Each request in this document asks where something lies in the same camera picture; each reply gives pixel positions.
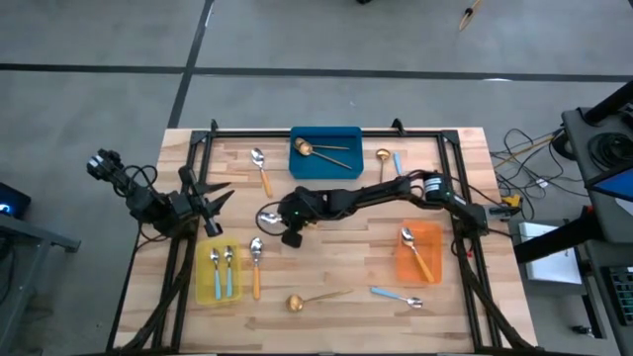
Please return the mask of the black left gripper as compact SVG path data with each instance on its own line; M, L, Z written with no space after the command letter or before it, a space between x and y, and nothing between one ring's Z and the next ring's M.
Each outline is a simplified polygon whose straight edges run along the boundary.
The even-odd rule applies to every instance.
M234 190L230 190L209 201L205 198L206 194L226 188L230 183L207 184L199 182L193 169L189 166L180 167L178 175L182 187L180 191L172 193L172 207L176 215L182 220L189 216L197 216L207 223L210 216L217 216L221 213L222 207L234 193Z

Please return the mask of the yellow and black tool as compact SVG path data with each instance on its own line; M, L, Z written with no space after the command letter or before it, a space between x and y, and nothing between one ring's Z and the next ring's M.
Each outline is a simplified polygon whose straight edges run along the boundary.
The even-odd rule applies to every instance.
M472 22L474 16L477 14L483 0L475 0L469 7L464 10L461 17L458 31L463 32Z

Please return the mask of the blue plastic bin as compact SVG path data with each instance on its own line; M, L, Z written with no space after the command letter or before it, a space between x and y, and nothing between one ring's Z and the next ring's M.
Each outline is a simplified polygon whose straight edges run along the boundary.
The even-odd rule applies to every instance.
M314 151L303 155L297 139ZM364 171L362 131L358 127L293 127L289 171L299 180L355 180Z

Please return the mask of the blue panel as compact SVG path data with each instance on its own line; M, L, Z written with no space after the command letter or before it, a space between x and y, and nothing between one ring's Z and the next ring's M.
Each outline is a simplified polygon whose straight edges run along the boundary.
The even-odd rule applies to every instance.
M633 167L603 172L589 179L586 188L633 203Z

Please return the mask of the gold spoon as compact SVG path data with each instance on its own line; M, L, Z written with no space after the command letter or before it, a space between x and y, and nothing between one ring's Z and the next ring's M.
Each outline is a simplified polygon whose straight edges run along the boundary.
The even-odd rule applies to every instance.
M352 292L353 292L353 289L348 289L348 290L328 293L328 294L324 294L320 296L315 296L308 299L304 299L301 296L294 294L288 297L288 299L285 302L285 307L288 312L293 312L293 313L301 312L304 309L305 305L310 302L332 299L339 296L350 294Z
M385 164L391 157L391 153L385 149L380 148L376 151L376 157L380 160L380 182L384 181Z
M314 155L314 156L320 157L320 158L322 158L322 159L324 159L324 160L326 160L326 161L329 161L329 162L331 162L331 163L334 163L334 164L336 164L336 165L342 166L342 167L344 167L344 168L347 168L347 169L352 169L352 167L351 167L351 166L349 166L349 165L347 165L347 164L345 164L345 163L342 163L342 162L340 162L340 161L338 161L338 160L336 160L336 159L333 159L333 158L328 157L328 156L326 156L326 155L323 155L323 154L321 154L321 153L315 152L315 151L314 151L314 149L313 149L313 147L312 147L309 143L307 143L307 142L302 142L302 143L298 144L298 145L296 146L296 149L297 149L297 151L298 151L301 155L303 155L303 156L311 156L311 155Z
M306 141L305 139L298 137L295 139L295 145L297 146L309 146L309 147L313 147L313 145L311 143L309 143L308 141ZM349 150L349 147L345 147L345 146L333 146L333 145L322 145L322 144L317 144L316 148L324 148L324 149L334 149L334 150Z

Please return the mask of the grey side table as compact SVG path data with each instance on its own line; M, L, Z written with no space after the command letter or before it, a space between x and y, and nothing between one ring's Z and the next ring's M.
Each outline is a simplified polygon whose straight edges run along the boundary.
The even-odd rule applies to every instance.
M0 356L9 356L38 277L54 246L76 253L81 241L0 215Z

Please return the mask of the orange translucent plastic bin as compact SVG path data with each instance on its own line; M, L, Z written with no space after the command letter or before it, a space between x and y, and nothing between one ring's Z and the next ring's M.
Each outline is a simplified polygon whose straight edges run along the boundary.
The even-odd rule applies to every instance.
M443 261L443 235L441 225L435 222L405 220L403 227L408 228L412 233L413 245L425 262L432 279L428 280L412 250L405 245L401 234L398 233L398 244L394 253L398 281L415 285L440 284L442 282Z

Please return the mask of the yellow translucent plastic bin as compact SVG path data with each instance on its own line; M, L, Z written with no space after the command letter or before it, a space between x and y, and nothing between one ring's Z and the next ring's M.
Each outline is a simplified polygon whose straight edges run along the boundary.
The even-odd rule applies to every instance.
M230 245L233 249L232 279L233 297L226 296L226 260L225 248ZM215 298L214 264L210 258L211 250L215 248L220 255L219 271L222 284L222 298ZM242 299L241 289L241 256L240 245L235 238L207 238L199 242L195 252L195 299L199 306L223 306L237 303Z

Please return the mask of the white box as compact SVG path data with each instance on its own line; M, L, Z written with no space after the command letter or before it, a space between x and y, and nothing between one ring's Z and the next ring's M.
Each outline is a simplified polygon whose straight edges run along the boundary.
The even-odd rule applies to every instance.
M529 241L556 229L553 225L521 222L518 225L521 242ZM568 248L525 264L530 281L581 285L582 277L577 264L576 251Z

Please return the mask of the black and blue keypad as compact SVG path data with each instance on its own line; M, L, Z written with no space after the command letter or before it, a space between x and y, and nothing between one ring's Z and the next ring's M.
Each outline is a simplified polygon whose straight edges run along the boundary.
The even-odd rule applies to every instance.
M609 287L622 325L633 325L633 267L609 267Z

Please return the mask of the black equipment cart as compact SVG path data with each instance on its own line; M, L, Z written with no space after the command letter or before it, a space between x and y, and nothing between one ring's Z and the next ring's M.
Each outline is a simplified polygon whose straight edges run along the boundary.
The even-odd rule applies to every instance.
M562 114L585 184L603 172L633 167L633 157L612 167L598 157L598 141L610 134L633 143L633 129L618 117L626 108L633 112L633 80L592 108ZM620 353L633 356L633 325L620 323L607 276L609 267L633 267L633 203L589 190L588 194L591 213L516 245L514 254L519 263L527 263L583 244Z

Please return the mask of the black box with blue light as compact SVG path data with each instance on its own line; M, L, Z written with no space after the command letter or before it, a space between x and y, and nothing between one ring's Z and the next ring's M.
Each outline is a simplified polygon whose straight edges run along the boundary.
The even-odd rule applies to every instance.
M31 201L30 196L0 182L0 215L22 220Z

